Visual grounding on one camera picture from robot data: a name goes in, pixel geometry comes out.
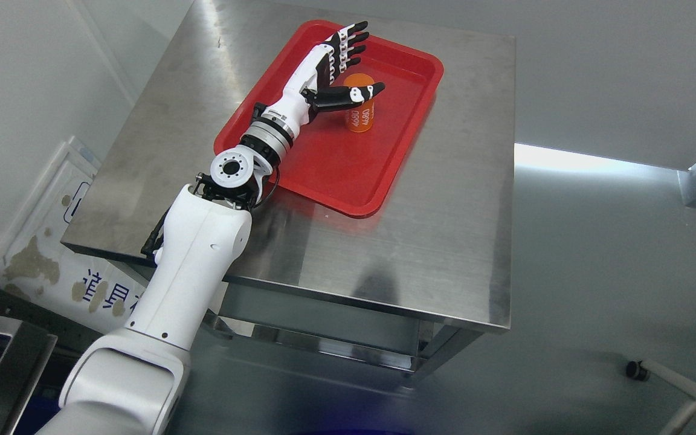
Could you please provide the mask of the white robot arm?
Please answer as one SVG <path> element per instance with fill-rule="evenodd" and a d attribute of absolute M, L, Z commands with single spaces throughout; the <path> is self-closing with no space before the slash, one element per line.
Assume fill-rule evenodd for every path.
<path fill-rule="evenodd" d="M 41 434 L 161 434 L 190 372 L 190 349 L 209 303 L 248 244 L 251 209 L 300 133 L 259 116 L 210 176 L 186 184 L 164 217 L 164 242 L 146 291 L 123 327 L 94 341 L 69 374 L 60 410 Z"/>

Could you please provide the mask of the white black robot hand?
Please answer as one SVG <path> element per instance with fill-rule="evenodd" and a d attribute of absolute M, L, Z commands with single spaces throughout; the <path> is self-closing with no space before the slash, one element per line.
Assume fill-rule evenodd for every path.
<path fill-rule="evenodd" d="M 337 78 L 359 64 L 369 37 L 367 21 L 340 28 L 315 44 L 304 56 L 283 86 L 278 101 L 251 122 L 268 135 L 280 135 L 287 143 L 299 136 L 302 126 L 321 112 L 358 108 L 385 90 L 385 83 L 337 86 Z"/>

